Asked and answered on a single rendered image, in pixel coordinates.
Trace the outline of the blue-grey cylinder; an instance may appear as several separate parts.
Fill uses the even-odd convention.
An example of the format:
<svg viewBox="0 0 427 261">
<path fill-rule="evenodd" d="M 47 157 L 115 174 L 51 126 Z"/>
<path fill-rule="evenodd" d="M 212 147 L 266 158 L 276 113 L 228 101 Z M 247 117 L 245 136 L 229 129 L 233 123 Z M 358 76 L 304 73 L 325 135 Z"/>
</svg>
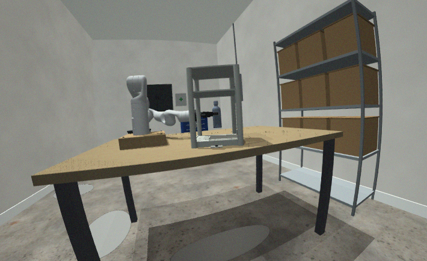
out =
<svg viewBox="0 0 427 261">
<path fill-rule="evenodd" d="M 222 127 L 221 109 L 218 106 L 218 101 L 214 101 L 213 104 L 214 104 L 214 107 L 212 108 L 212 112 L 220 112 L 220 115 L 213 115 L 213 128 L 220 128 Z"/>
</svg>

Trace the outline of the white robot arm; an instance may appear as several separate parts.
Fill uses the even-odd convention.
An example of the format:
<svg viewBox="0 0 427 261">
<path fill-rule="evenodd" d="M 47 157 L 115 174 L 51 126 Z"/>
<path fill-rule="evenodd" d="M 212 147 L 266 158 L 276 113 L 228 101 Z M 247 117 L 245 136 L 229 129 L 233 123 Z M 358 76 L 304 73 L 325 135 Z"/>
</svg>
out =
<svg viewBox="0 0 427 261">
<path fill-rule="evenodd" d="M 175 116 L 180 122 L 189 121 L 188 111 L 166 110 L 165 112 L 158 112 L 149 109 L 149 100 L 147 98 L 147 79 L 144 75 L 129 76 L 126 80 L 126 84 L 133 97 L 133 99 L 131 99 L 133 135 L 149 134 L 149 122 L 152 118 L 156 121 L 163 122 L 163 124 L 167 126 L 175 125 Z"/>
</svg>

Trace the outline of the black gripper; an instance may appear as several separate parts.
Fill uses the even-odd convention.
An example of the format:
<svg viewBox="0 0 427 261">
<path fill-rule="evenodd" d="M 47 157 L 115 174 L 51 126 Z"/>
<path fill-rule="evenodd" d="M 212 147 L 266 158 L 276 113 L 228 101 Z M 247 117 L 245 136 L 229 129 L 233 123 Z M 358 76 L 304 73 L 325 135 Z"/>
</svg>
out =
<svg viewBox="0 0 427 261">
<path fill-rule="evenodd" d="M 195 111 L 195 121 L 197 121 L 197 116 L 196 116 L 196 109 Z M 220 112 L 202 112 L 201 113 L 201 117 L 206 118 L 206 117 L 213 117 L 213 115 L 220 115 Z"/>
</svg>

